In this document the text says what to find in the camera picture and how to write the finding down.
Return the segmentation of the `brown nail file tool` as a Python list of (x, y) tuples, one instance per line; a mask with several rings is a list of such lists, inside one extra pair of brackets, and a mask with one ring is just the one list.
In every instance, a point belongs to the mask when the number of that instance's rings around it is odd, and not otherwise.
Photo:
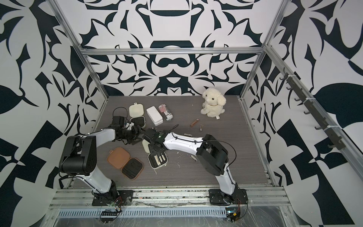
[(199, 119), (194, 120), (191, 124), (190, 127), (193, 127), (197, 122), (199, 121)]

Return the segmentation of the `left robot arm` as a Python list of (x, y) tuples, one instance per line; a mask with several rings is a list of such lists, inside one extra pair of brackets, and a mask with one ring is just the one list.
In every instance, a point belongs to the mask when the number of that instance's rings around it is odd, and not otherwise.
[(107, 178), (97, 166), (97, 148), (111, 141), (136, 144), (143, 128), (132, 122), (126, 123), (120, 116), (113, 116), (112, 123), (93, 133), (70, 136), (64, 145), (59, 162), (60, 187), (62, 180), (78, 178), (88, 185), (97, 196), (117, 198), (118, 192), (113, 180)]

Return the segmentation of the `brown nail clipper case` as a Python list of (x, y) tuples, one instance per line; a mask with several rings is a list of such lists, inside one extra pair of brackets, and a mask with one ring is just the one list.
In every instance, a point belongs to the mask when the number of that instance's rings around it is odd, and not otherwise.
[(121, 147), (109, 152), (107, 162), (130, 180), (135, 180), (144, 169), (144, 164), (139, 159), (131, 157), (130, 153)]

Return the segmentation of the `cream nail clipper case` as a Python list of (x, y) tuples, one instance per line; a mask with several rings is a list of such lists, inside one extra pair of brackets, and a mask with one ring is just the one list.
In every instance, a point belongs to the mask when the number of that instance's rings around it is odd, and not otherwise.
[(147, 142), (146, 140), (143, 140), (142, 145), (143, 145), (144, 151), (147, 153), (147, 158), (148, 158), (151, 168), (156, 170), (158, 168), (161, 168), (161, 167), (167, 165), (168, 158), (164, 152), (162, 152), (161, 154), (152, 155), (149, 150), (149, 146), (148, 146), (149, 142)]

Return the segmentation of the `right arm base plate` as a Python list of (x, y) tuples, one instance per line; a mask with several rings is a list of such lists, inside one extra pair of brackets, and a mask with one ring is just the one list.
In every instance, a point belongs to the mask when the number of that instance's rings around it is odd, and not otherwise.
[(210, 189), (209, 203), (215, 206), (247, 205), (248, 197), (245, 189), (235, 188), (232, 195), (225, 194), (219, 189)]

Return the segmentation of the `cream large nail clipper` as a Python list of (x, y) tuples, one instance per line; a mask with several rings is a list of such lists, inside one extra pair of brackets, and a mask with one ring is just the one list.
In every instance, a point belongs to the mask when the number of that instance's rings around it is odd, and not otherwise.
[(158, 156), (153, 156), (153, 158), (154, 158), (154, 161), (155, 161), (155, 166), (159, 166), (160, 162), (159, 162)]

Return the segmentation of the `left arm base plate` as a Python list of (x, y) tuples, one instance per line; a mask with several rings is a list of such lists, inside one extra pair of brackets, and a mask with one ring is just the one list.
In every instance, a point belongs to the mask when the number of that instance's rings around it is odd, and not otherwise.
[(93, 193), (92, 206), (126, 206), (130, 205), (133, 198), (133, 190), (118, 190), (117, 193), (97, 194)]

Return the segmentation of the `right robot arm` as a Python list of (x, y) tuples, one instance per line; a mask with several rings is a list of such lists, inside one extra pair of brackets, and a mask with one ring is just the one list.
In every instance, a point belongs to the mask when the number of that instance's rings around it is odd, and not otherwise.
[(229, 169), (228, 151), (222, 145), (222, 141), (216, 140), (210, 134), (194, 138), (176, 134), (171, 130), (156, 131), (153, 128), (146, 130), (143, 139), (149, 143), (148, 147), (152, 155), (168, 150), (194, 155), (204, 169), (216, 177), (222, 195), (231, 198), (237, 196), (235, 193), (237, 183)]

